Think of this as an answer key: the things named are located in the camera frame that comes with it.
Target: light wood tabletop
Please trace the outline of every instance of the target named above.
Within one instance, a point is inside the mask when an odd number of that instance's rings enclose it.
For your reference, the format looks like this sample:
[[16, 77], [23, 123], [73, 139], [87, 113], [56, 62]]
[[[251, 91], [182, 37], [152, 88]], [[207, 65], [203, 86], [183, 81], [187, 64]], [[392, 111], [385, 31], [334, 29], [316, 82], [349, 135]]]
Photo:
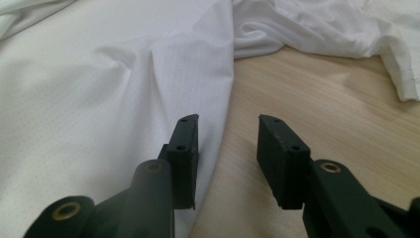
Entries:
[[191, 238], [307, 237], [301, 210], [276, 204], [257, 162], [259, 115], [285, 121], [312, 159], [347, 166], [401, 208], [420, 196], [420, 102], [399, 101], [379, 57], [342, 59], [291, 48], [235, 62], [224, 140]]

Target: white cloth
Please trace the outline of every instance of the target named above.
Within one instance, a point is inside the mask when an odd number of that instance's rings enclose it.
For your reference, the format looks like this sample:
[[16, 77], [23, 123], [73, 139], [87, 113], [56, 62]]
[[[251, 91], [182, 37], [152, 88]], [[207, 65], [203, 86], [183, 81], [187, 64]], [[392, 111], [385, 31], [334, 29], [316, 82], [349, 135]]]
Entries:
[[[192, 113], [199, 209], [233, 81], [229, 23], [229, 1], [76, 1], [0, 42], [0, 237], [62, 197], [128, 187]], [[176, 237], [197, 212], [175, 212]]]
[[284, 45], [337, 57], [380, 55], [401, 100], [420, 100], [420, 1], [234, 0], [235, 57]]
[[0, 41], [36, 24], [75, 0], [0, 0]]

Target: table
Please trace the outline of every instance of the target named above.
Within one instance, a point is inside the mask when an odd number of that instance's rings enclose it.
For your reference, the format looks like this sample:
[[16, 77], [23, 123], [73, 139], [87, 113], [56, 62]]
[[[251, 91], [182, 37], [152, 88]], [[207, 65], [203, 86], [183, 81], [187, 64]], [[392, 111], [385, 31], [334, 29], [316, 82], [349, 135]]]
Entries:
[[367, 191], [407, 209], [420, 196], [420, 102], [399, 101], [381, 59], [291, 48], [235, 62], [224, 140], [190, 238], [307, 237], [281, 210], [257, 163], [260, 114], [284, 120], [313, 159], [347, 166]]

